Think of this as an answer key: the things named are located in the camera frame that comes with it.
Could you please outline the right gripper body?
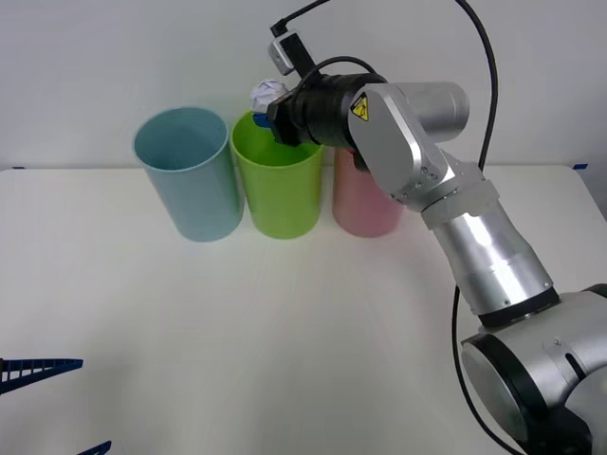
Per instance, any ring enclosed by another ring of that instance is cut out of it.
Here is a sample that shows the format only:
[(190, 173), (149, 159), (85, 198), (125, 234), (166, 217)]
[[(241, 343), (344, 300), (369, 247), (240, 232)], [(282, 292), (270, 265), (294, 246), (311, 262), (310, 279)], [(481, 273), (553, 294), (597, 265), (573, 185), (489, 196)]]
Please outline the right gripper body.
[(276, 142), (296, 147), (301, 145), (301, 128), (296, 125), (292, 114), (293, 94), (287, 92), (267, 107), (267, 119)]

